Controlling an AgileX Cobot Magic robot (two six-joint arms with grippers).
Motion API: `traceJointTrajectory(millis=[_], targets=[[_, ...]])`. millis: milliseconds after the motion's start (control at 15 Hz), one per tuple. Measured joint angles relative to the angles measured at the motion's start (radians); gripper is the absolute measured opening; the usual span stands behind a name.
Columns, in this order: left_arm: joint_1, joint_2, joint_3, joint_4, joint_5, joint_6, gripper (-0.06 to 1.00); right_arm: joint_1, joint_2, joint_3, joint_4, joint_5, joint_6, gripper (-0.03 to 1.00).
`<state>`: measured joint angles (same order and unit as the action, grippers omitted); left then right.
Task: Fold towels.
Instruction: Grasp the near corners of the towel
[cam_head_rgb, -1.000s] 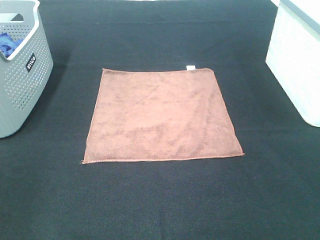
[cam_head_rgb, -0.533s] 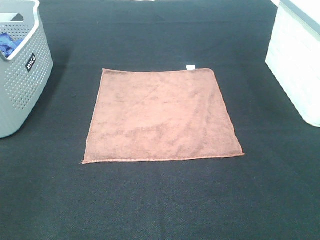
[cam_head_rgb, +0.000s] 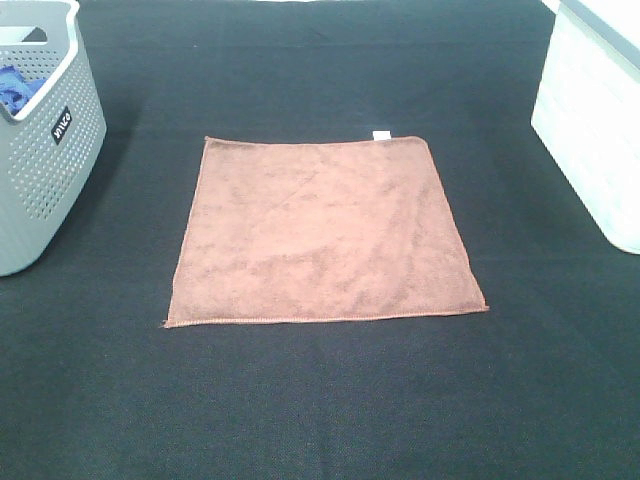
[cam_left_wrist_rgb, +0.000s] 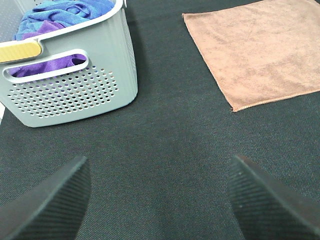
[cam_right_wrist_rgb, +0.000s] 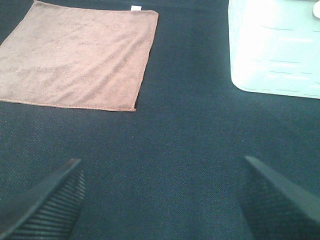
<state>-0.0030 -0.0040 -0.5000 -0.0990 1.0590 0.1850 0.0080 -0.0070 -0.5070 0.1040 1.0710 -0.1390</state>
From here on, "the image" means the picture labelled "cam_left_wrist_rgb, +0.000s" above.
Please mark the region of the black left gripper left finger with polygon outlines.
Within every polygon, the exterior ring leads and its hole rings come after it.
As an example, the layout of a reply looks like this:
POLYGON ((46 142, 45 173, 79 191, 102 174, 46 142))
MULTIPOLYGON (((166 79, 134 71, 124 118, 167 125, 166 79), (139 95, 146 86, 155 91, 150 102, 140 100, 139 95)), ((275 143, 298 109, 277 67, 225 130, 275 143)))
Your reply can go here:
POLYGON ((40 185, 0 208, 2 240, 73 240, 91 195, 90 163, 77 156, 40 185))

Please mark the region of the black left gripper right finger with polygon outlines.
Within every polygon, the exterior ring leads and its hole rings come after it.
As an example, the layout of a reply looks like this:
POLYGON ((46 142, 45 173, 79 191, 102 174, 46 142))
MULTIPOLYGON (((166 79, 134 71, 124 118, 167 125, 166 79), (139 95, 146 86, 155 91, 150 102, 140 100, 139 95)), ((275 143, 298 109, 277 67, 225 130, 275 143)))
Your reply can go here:
POLYGON ((247 240, 318 240, 320 205, 245 156, 230 161, 228 198, 247 240))

